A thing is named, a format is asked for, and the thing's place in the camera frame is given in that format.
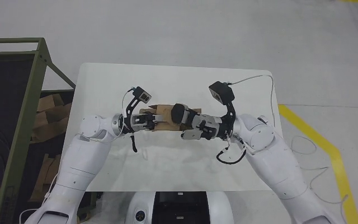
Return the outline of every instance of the metal frame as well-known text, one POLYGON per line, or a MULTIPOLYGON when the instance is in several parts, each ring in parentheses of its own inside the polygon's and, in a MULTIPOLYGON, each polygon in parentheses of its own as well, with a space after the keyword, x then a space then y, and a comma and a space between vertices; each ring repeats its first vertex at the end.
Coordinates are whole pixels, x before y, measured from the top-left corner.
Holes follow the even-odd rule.
POLYGON ((8 224, 12 223, 13 219, 27 151, 29 149, 32 127, 34 126, 37 105, 39 103, 47 66, 73 89, 75 89, 76 86, 52 63, 44 38, 0 38, 0 44, 1 43, 38 43, 37 49, 32 51, 0 52, 0 57, 19 54, 34 55, 29 81, 23 97, 8 163, 0 188, 0 224, 8 224))

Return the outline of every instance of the cable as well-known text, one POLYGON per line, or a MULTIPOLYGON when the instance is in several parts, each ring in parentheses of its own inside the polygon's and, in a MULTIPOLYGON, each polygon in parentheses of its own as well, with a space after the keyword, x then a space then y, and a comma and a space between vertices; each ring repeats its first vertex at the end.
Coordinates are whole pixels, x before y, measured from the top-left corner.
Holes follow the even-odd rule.
POLYGON ((24 214, 25 212, 28 212, 28 211, 36 211, 36 210, 37 210, 37 208, 32 208, 32 209, 28 209, 28 210, 25 210, 25 211, 21 212, 20 216, 18 218, 18 224, 21 224, 21 216, 22 216, 22 214, 24 214))
POLYGON ((52 185, 54 184, 55 182, 55 179, 57 178, 58 176, 58 173, 54 176, 51 184, 50 184, 50 188, 49 188, 49 191, 45 194, 45 197, 44 197, 44 200, 43 200, 43 203, 41 204, 41 206, 46 202, 46 200, 50 197, 50 194, 51 194, 51 188, 52 188, 52 185))
POLYGON ((235 85, 235 84, 238 84, 240 82, 244 82, 246 80, 250 80, 252 78, 257 78, 257 77, 264 77, 264 76, 268 76, 270 79, 271 79, 271 101, 270 101, 270 104, 271 104, 271 112, 272 112, 272 117, 274 118, 274 127, 276 126, 276 119, 275 119, 275 114, 274 114, 274 107, 272 106, 272 94, 274 92, 274 79, 272 76, 269 76, 267 74, 261 74, 261 75, 258 75, 258 76, 252 76, 252 77, 249 77, 249 78, 245 78, 243 80, 240 80, 240 81, 237 81, 237 82, 228 82, 227 84, 229 86, 232 86, 232 85, 235 85))
POLYGON ((246 155, 246 149, 242 151, 240 158, 239 158, 237 161, 234 161, 234 162, 226 162, 226 161, 221 160, 221 159, 219 158, 219 156, 221 156, 223 153, 224 153, 224 150, 221 150, 221 151, 217 154, 216 159, 219 160, 219 162, 221 162, 221 163, 223 163, 223 164, 233 165, 233 164, 237 164, 238 162, 240 162, 240 161, 244 158, 244 156, 246 155))
POLYGON ((306 138, 306 137, 303 137, 303 136, 293 136, 293 138, 292 138, 292 140, 291 140, 291 150, 294 151, 294 152, 296 152, 296 153, 298 153, 298 154, 302 154, 302 155, 312 155, 312 154, 314 154, 314 153, 317 151, 317 146, 316 146, 310 139, 308 139, 308 138, 306 138), (306 139, 307 141, 309 141, 310 143, 312 143, 312 145, 314 146, 314 150, 313 150, 312 152, 298 152, 298 151, 295 151, 295 150, 293 149, 293 140, 294 140, 295 138, 303 138, 303 139, 306 139))
MULTIPOLYGON (((303 137, 303 136, 294 136, 294 137, 292 138, 292 140, 291 140, 291 150, 292 150, 293 152, 298 153, 298 154, 311 155, 311 154, 314 154, 314 153, 317 151, 317 146, 316 146, 310 139, 308 139, 308 138, 305 138, 305 137, 303 137), (313 152, 305 153, 305 152, 299 152, 299 151, 294 150, 294 149, 293 149, 293 140, 294 140, 294 138, 298 138, 298 137, 303 138, 303 139, 306 139, 306 140, 308 140, 310 143, 312 143, 312 145, 314 146, 313 152)), ((320 172, 317 176, 315 176, 315 177, 309 182, 309 189, 311 189, 312 192, 317 196, 317 198, 320 199, 320 200, 323 201, 323 202, 326 202, 326 203, 328 203, 328 204, 340 204, 340 206, 341 206, 341 216, 342 216, 342 219, 343 219, 343 221, 345 222, 345 224, 347 224, 347 221, 346 221, 346 219, 345 219, 345 217, 344 217, 344 215, 343 215, 343 203, 344 203, 344 202, 346 201, 346 199, 348 198, 348 194, 346 194, 346 195, 343 197, 343 199, 342 199, 341 201, 339 201, 339 202, 329 202, 329 201, 324 200, 323 198, 321 198, 316 192, 314 192, 314 190, 313 190, 313 188, 312 188, 312 182, 313 182, 315 179, 317 179, 319 176, 321 176, 322 174, 324 174, 324 173, 329 169, 329 166, 319 167, 319 168, 312 168, 312 169, 307 169, 307 168, 301 167, 301 169, 302 169, 302 170, 308 170, 308 171, 312 171, 312 170, 323 170, 322 172, 320 172)))
POLYGON ((240 141, 240 143, 242 144, 244 150, 241 152, 241 155, 240 155, 240 158, 237 160, 237 161, 234 161, 234 162, 226 162, 226 161, 223 161, 220 159, 220 156, 227 150, 229 150, 230 148, 230 145, 231 145, 231 140, 230 140, 230 137, 229 137, 229 134, 228 132, 225 132, 226 133, 226 141, 228 142, 228 146, 226 148, 224 148, 223 150, 221 150, 217 156, 216 156, 216 159, 221 162, 222 164, 226 164, 226 165, 233 165, 233 164, 237 164, 238 162, 240 162, 242 160, 242 158, 244 158, 244 156, 246 155, 246 148, 245 148, 245 144, 242 142, 242 140, 240 141))
POLYGON ((94 142, 101 142, 101 143, 110 143, 110 142, 113 142, 113 141, 117 140, 117 139, 121 136, 121 134, 122 134, 122 132, 123 132, 123 129, 124 129, 124 126, 126 126, 125 123, 124 123, 124 115, 125 115, 125 111, 124 111, 124 107, 123 107, 124 98, 125 98, 125 96, 127 95, 128 92, 133 91, 133 90, 134 90, 134 89, 133 89, 133 87, 132 87, 130 90, 128 90, 128 91, 124 94, 124 96, 123 96, 123 98, 122 98, 122 104, 121 104, 121 106, 122 106, 122 108, 121 108, 121 110, 122 110, 122 127, 121 127, 121 131, 119 132, 119 135, 118 135, 118 136, 116 136, 114 139, 112 139, 112 140, 110 140, 110 141, 103 142, 103 141, 101 141, 101 140, 96 140, 96 139, 93 139, 93 138, 88 138, 88 137, 86 137, 86 136, 84 136, 83 134, 80 134, 80 133, 77 133, 76 135, 81 135, 82 137, 84 137, 84 138, 87 139, 87 140, 94 141, 94 142))

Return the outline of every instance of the cardboard box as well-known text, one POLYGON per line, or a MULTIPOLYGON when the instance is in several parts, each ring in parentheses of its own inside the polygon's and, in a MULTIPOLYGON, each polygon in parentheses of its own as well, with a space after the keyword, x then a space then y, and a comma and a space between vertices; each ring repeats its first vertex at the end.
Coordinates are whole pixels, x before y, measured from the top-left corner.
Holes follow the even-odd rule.
MULTIPOLYGON (((140 109, 139 113, 142 114, 146 111, 149 111, 153 114, 159 114, 163 116, 163 121, 161 123, 158 123, 155 127, 154 130, 172 130, 172 131, 183 131, 183 130, 187 130, 187 129, 192 129, 191 127, 188 127, 186 125, 183 124, 175 124, 172 121, 172 114, 171 111, 174 107, 174 105, 163 105, 163 104, 157 104, 157 105, 152 105, 149 106, 150 108, 147 109, 140 109)), ((201 114, 201 109, 193 109, 194 111, 198 112, 201 114)))
POLYGON ((62 106, 63 101, 59 94, 53 94, 45 96, 39 99, 39 104, 37 106, 37 112, 44 111, 55 106, 62 106))
POLYGON ((72 104, 63 106, 59 94, 43 97, 39 100, 30 143, 45 142, 67 130, 67 123, 72 104))
POLYGON ((52 180, 58 173, 60 166, 61 155, 57 155, 56 158, 49 158, 48 154, 45 154, 43 165, 37 177, 37 181, 32 192, 29 202, 42 202, 45 194, 50 189, 52 180))

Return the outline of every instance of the white cable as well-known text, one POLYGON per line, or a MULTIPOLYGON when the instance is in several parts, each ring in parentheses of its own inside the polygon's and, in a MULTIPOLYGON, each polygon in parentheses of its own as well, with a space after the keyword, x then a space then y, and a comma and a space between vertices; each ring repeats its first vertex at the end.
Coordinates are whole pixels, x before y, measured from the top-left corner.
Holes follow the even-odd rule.
POLYGON ((24 214, 25 212, 28 212, 28 211, 35 211, 35 210, 37 210, 37 208, 32 208, 32 209, 28 209, 28 210, 25 210, 25 211, 21 212, 20 216, 18 218, 18 224, 21 224, 21 216, 22 216, 22 214, 24 214))
POLYGON ((252 78, 257 78, 257 77, 269 77, 271 79, 271 101, 270 101, 270 104, 271 104, 271 112, 272 112, 272 117, 274 118, 274 127, 276 126, 276 119, 275 119, 275 114, 274 114, 274 107, 272 106, 272 94, 274 92, 274 79, 272 76, 269 76, 267 74, 261 74, 261 75, 258 75, 258 76, 252 76, 252 77, 248 77, 248 78, 244 78, 243 80, 240 80, 240 81, 237 81, 237 82, 228 82, 228 85, 235 85, 235 84, 238 84, 240 82, 244 82, 246 80, 250 80, 252 78))
POLYGON ((58 176, 58 173, 55 175, 55 177, 52 179, 52 182, 50 184, 50 188, 49 188, 49 191, 45 194, 45 197, 44 197, 44 200, 43 200, 43 203, 41 204, 41 206, 46 202, 46 200, 50 197, 50 194, 51 194, 51 188, 52 188, 52 185, 54 184, 55 182, 55 179, 57 178, 58 176))
POLYGON ((121 111, 122 111, 122 127, 121 127, 121 131, 119 132, 119 135, 118 135, 118 136, 116 136, 113 140, 110 140, 110 141, 107 141, 107 142, 103 142, 103 141, 101 141, 101 140, 97 140, 97 139, 93 139, 93 138, 88 138, 88 137, 86 137, 86 136, 84 136, 83 134, 80 134, 80 133, 78 133, 78 134, 76 134, 76 135, 81 135, 82 137, 84 137, 85 139, 90 140, 90 141, 102 142, 102 143, 110 143, 110 142, 113 142, 113 141, 117 140, 117 139, 121 136, 121 134, 122 134, 122 132, 123 132, 123 129, 124 129, 124 126, 126 126, 125 123, 124 123, 124 115, 126 114, 125 111, 124 111, 124 106, 123 106, 123 104, 124 104, 124 98, 125 98, 125 96, 127 95, 127 93, 130 92, 130 91, 132 91, 132 90, 133 90, 133 88, 131 88, 130 90, 128 90, 128 91, 124 94, 124 96, 123 96, 123 98, 122 98, 122 104, 121 104, 121 106, 122 106, 122 108, 121 108, 121 111))
MULTIPOLYGON (((311 155, 311 154, 313 154, 313 153, 315 153, 315 152, 317 151, 317 146, 316 146, 310 139, 308 139, 308 138, 305 138, 305 137, 303 137, 303 136, 294 136, 294 137, 292 138, 292 140, 291 140, 291 150, 292 150, 293 152, 298 153, 298 154, 311 155), (293 140, 294 140, 294 138, 297 138, 297 137, 306 139, 306 140, 308 140, 310 143, 312 143, 312 145, 314 146, 314 150, 313 150, 312 152, 299 152, 299 151, 294 150, 294 149, 293 149, 293 140)), ((312 168, 312 169, 307 169, 307 168, 301 167, 301 169, 302 169, 302 170, 308 170, 308 171, 311 171, 311 170, 323 170, 322 172, 320 172, 317 176, 315 176, 315 177, 309 182, 309 189, 311 189, 312 192, 317 196, 317 198, 320 199, 320 200, 323 201, 323 202, 326 202, 326 203, 328 203, 328 204, 340 204, 340 206, 341 206, 341 216, 342 216, 342 219, 343 219, 343 221, 345 222, 345 224, 347 224, 347 221, 346 221, 346 219, 345 219, 345 217, 344 217, 344 215, 343 215, 343 204, 344 204, 344 202, 346 201, 346 199, 348 198, 348 194, 346 194, 346 195, 343 197, 343 199, 342 199, 341 201, 339 201, 339 202, 329 202, 329 201, 324 200, 323 198, 321 198, 316 192, 314 192, 314 190, 313 190, 313 188, 312 188, 312 182, 313 182, 315 179, 317 179, 319 176, 321 176, 322 174, 324 174, 324 172, 326 172, 326 171, 329 169, 329 166, 319 167, 319 168, 312 168)))

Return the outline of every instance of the black cable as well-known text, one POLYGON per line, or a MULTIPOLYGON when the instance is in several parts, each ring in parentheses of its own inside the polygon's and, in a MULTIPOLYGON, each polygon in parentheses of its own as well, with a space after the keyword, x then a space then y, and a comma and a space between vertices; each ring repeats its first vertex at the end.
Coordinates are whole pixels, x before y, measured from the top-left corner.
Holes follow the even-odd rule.
POLYGON ((224 152, 223 151, 220 151, 217 156, 216 156, 216 159, 219 160, 219 162, 223 163, 223 164, 226 164, 226 165, 233 165, 233 164, 237 164, 238 162, 240 162, 242 160, 242 158, 244 158, 244 156, 246 155, 246 149, 243 151, 241 157, 237 160, 237 161, 234 161, 234 162, 226 162, 226 161, 223 161, 221 160, 219 157, 223 154, 224 152))

